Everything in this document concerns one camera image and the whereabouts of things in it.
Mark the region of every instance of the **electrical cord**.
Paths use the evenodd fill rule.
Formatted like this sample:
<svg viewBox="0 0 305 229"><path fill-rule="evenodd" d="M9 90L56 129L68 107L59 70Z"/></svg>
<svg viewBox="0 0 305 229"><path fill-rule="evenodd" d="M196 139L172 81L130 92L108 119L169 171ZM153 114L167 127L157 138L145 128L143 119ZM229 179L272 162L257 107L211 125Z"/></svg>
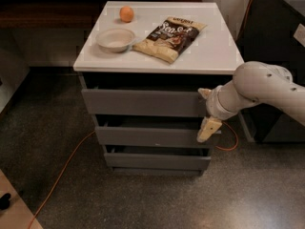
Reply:
<svg viewBox="0 0 305 229"><path fill-rule="evenodd" d="M66 171L67 169L67 166L68 164L70 163L72 157L75 155L76 151L78 150L78 148L80 147L80 145L88 138L90 137L91 135L93 135L95 133L95 131L89 133L88 135L86 135L76 146L76 148L74 149L74 151L71 153L70 157L68 158L67 162L65 163L64 165L64 168L62 169L62 171L60 172L57 180L55 181L55 183L53 184L49 194L47 195L46 199L42 202L42 204L39 206L38 210L36 211L36 213L34 214L34 216L32 217L30 223L29 223L29 226L28 226L28 229L31 228L31 225L32 223L34 222L34 220L37 218L38 214L40 213L40 211L42 210L42 208L45 206L46 202L48 201L48 199L50 198L51 194L53 193L55 187L57 186L61 176L63 176L64 172Z"/></svg>
<svg viewBox="0 0 305 229"><path fill-rule="evenodd" d="M222 151L232 151L232 150L236 149L237 146L238 146L238 142L239 142L238 135L235 132L235 130L227 122L222 122L222 123L225 124L233 132L233 134L235 136L235 145L230 147L230 148L223 148L223 147L219 147L219 146L215 146L215 147L219 150L222 150Z"/></svg>
<svg viewBox="0 0 305 229"><path fill-rule="evenodd" d="M219 146L215 146L217 149L222 150L222 151L231 151L234 150L237 145L238 145L238 135L237 133L234 131L234 129L226 122L223 122L223 124L225 124L233 133L235 136L235 145L233 147L230 148L223 148L223 147L219 147ZM95 131L89 133L88 135L86 135L76 146L76 148L73 150L73 152L71 153L70 157L68 158L68 160L66 161L63 169L61 170L57 180L55 181L55 183L53 184L53 186L51 187L50 192L48 193L46 199L42 202L42 204L39 206L39 208L37 209L36 213L34 214L34 216L32 217L32 219L30 220L28 229L31 229L31 225L33 224L34 220L37 218L38 214L40 213L40 211L42 210L42 208L45 206L45 204L47 203L47 201L49 200L51 194L53 193L55 187L57 186L60 178L63 176L64 172L66 171L68 164L70 163L71 159L73 158L73 156L75 155L76 151L78 150L78 148L81 146L81 144L83 144L83 142L89 138L91 135L93 135L95 133Z"/></svg>
<svg viewBox="0 0 305 229"><path fill-rule="evenodd" d="M247 9L246 9L246 12L245 12L245 19L244 19L243 27L240 29L240 32L239 32L238 37L237 37L236 40L239 39L239 37L242 34L242 32L244 32L245 29L246 29L246 24L247 24L247 20L248 20L249 10L250 10L250 7L251 7L253 1L254 0L250 0L249 4L247 6Z"/></svg>

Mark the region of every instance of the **cabinet top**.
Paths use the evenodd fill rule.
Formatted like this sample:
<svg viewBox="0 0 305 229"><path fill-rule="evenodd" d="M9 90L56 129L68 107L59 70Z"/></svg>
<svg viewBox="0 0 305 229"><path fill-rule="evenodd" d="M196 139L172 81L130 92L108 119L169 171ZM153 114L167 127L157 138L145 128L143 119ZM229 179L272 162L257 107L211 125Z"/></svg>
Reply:
<svg viewBox="0 0 305 229"><path fill-rule="evenodd" d="M130 23L119 19L123 6L134 10ZM131 30L135 33L135 42L142 41L169 16L207 25L172 64L132 48L113 53L103 51L96 44L96 35L112 28ZM242 63L216 3L108 2L73 67L77 72L233 74Z"/></svg>

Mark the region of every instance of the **black cabinet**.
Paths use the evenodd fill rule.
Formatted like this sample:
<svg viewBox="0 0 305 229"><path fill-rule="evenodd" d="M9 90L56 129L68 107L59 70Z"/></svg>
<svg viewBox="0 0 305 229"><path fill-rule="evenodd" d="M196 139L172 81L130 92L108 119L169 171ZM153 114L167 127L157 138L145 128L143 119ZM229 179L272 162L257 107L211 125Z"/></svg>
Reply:
<svg viewBox="0 0 305 229"><path fill-rule="evenodd" d="M304 15L305 0L253 0L236 40L244 61L285 67L295 83L305 85L305 47L294 38L299 24L305 26ZM241 116L254 141L305 141L305 128L272 106L259 105Z"/></svg>

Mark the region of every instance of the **orange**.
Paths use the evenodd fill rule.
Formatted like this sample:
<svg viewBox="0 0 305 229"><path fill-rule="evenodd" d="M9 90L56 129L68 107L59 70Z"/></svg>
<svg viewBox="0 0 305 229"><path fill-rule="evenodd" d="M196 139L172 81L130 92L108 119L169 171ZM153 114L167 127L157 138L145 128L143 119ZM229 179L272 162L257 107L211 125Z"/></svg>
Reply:
<svg viewBox="0 0 305 229"><path fill-rule="evenodd" d="M134 12L129 6L124 6L120 10L120 18L123 22L129 23L133 20Z"/></svg>

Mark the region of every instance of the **white bowl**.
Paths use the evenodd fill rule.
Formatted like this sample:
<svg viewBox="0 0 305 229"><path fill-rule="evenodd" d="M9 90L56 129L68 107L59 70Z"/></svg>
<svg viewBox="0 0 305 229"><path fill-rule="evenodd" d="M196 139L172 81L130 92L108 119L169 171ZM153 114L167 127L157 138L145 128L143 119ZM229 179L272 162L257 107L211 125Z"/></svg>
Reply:
<svg viewBox="0 0 305 229"><path fill-rule="evenodd" d="M126 29L110 29L98 33L96 43L110 52L123 52L133 42L135 35Z"/></svg>

